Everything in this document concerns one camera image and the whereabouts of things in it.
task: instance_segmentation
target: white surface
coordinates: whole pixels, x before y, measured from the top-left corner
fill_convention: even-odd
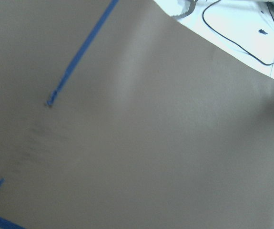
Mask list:
[[[155,0],[168,14],[181,13],[177,0]],[[274,79],[274,65],[265,66],[236,45],[210,30],[202,20],[203,10],[214,1],[199,0],[194,12],[179,23],[204,37],[241,62]],[[237,42],[265,63],[274,62],[274,23],[266,3],[253,1],[221,1],[205,13],[206,21],[218,32]],[[263,29],[268,34],[258,31]]]

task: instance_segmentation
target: dark mark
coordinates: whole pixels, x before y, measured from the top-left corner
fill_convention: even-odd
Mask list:
[[[267,34],[268,34],[267,32],[265,32],[265,31],[262,30],[262,29],[259,30],[259,33],[264,34],[264,35],[267,35]]]
[[[48,105],[47,103],[44,103],[44,106],[47,106],[49,108],[52,108],[52,105]]]

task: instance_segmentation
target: small black object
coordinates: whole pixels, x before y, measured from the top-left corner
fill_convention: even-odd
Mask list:
[[[265,32],[265,31],[262,30],[262,29],[259,30],[259,33],[264,34],[264,35],[267,35],[267,34],[268,34],[267,32]]]

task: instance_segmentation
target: metal object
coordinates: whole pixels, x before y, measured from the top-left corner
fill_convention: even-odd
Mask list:
[[[189,6],[189,9],[188,11],[182,13],[182,14],[179,14],[179,15],[174,15],[172,16],[172,18],[176,19],[176,20],[179,20],[181,18],[185,18],[187,16],[189,16],[191,13],[193,13],[195,7],[196,7],[196,3],[197,3],[198,0],[187,0],[187,2],[190,2],[190,6]]]

